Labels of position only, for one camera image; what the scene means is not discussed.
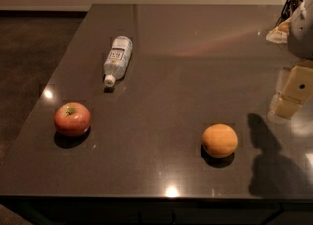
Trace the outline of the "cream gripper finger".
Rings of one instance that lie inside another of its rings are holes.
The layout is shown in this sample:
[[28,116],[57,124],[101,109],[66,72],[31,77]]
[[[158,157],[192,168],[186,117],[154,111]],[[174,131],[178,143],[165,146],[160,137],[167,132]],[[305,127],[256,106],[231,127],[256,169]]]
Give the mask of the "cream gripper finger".
[[272,99],[272,113],[284,119],[291,119],[302,107],[299,101],[276,94]]

